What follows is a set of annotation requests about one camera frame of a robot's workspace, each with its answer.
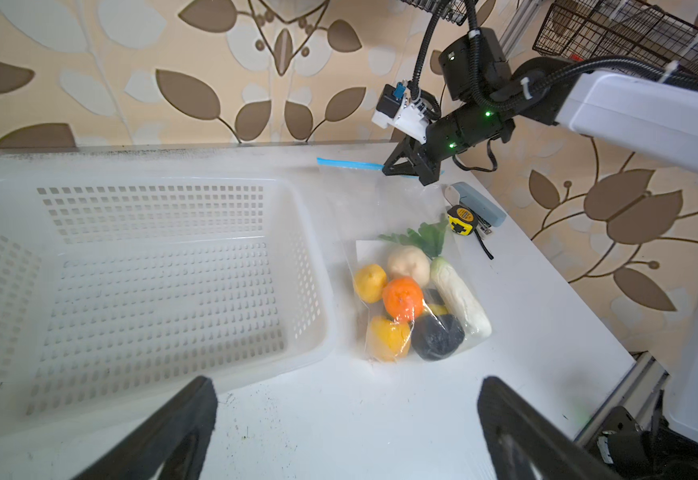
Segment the yellow lemon toy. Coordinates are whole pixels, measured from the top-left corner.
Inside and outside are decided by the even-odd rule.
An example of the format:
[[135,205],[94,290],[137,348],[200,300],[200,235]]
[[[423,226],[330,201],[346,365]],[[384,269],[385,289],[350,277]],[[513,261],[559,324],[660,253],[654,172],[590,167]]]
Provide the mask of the yellow lemon toy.
[[382,300],[383,290],[387,283],[387,273],[378,264],[362,267],[354,275],[355,292],[367,304],[374,304]]

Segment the orange toy fruit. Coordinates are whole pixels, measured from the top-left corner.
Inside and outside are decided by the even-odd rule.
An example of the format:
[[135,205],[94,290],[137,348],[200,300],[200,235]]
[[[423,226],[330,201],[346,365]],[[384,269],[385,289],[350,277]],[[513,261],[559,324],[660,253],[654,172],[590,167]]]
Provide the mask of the orange toy fruit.
[[412,277],[390,281],[382,292],[384,308],[399,323],[414,322],[425,310],[424,294]]

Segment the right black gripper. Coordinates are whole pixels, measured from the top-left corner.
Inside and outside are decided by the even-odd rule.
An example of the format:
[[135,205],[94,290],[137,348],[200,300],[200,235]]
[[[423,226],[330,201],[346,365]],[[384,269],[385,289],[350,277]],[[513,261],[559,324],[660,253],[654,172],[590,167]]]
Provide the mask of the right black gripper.
[[[463,171],[493,173],[498,161],[491,143],[507,143],[514,132],[515,122],[502,114],[476,103],[463,105],[432,123],[427,128],[426,142],[422,144],[406,135],[400,140],[383,165],[386,176],[412,176],[422,185],[430,185],[440,178],[440,164],[451,158]],[[467,167],[458,156],[472,147],[486,143],[491,167]]]

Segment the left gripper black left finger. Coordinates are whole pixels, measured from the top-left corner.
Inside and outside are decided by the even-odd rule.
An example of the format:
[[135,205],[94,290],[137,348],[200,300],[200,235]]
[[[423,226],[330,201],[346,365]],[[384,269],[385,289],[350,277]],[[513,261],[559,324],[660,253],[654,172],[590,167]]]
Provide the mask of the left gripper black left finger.
[[79,479],[198,479],[215,428],[213,382],[198,376]]

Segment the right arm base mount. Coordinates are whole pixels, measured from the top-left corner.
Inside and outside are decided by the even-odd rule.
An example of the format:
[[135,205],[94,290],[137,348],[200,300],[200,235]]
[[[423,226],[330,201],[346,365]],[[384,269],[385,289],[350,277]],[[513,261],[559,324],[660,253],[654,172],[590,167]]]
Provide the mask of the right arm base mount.
[[661,408],[646,428],[613,408],[586,449],[623,479],[698,479],[698,442],[671,430]]

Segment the red yellow peach toy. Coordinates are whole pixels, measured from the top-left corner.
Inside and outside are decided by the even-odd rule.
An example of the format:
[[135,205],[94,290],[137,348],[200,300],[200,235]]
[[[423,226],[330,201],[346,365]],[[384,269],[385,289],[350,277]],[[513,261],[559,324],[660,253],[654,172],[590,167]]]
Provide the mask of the red yellow peach toy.
[[382,362],[396,362],[408,356],[412,329],[409,323],[394,322],[384,316],[372,318],[366,331],[366,351]]

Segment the clear zip top bag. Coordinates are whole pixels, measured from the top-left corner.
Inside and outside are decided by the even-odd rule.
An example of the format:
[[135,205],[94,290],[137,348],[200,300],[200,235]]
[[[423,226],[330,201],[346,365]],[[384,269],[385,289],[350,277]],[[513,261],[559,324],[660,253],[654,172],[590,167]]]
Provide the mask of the clear zip top bag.
[[491,225],[462,185],[425,187],[378,164],[321,158],[318,167],[356,298],[369,317],[370,359],[445,360],[487,340],[493,325],[468,279],[460,238],[485,243]]

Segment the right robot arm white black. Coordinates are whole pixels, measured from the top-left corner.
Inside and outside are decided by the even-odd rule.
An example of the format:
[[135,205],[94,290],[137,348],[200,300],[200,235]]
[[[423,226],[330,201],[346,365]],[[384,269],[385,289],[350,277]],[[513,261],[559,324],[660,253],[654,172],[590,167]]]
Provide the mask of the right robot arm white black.
[[[388,176],[436,182],[445,159],[508,141],[514,118],[603,138],[698,173],[698,76],[619,55],[535,58],[508,67],[472,1],[423,1],[430,13],[408,81],[386,85],[373,122],[403,137]],[[698,308],[679,372],[664,396],[671,430],[698,444]]]

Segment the white plastic basket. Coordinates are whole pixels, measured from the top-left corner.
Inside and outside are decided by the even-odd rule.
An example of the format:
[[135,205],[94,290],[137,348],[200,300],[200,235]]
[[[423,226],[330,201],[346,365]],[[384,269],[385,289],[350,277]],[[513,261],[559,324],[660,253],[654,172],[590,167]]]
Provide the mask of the white plastic basket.
[[0,156],[0,451],[325,358],[315,171],[247,149]]

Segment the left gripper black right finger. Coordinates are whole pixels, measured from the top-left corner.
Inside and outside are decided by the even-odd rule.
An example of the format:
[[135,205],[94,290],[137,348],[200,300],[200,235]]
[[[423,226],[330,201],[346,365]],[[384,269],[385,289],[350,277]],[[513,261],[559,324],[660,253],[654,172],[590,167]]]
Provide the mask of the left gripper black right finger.
[[508,384],[483,380],[477,411],[499,479],[616,479]]

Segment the yellow corn toy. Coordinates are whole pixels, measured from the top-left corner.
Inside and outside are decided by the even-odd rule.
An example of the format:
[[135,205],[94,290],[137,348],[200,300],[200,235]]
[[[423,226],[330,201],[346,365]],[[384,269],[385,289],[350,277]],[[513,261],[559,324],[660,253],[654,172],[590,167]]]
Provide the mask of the yellow corn toy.
[[424,316],[439,318],[450,314],[451,312],[446,306],[445,302],[439,297],[435,298],[434,300],[427,298],[424,299]]

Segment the white radish toy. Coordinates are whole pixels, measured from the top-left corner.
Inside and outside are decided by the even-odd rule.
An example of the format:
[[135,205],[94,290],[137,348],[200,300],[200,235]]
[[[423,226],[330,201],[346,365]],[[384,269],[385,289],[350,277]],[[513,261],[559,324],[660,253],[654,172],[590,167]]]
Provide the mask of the white radish toy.
[[430,277],[449,311],[468,324],[473,334],[481,339],[492,335],[492,324],[484,307],[453,265],[442,257],[435,258]]

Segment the white garlic toy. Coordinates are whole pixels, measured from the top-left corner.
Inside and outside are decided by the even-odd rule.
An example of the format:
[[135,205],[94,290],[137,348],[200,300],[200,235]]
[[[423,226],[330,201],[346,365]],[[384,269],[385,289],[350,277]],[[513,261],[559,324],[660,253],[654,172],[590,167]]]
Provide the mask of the white garlic toy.
[[416,246],[398,246],[388,257],[387,273],[391,278],[410,277],[424,288],[430,282],[431,260]]

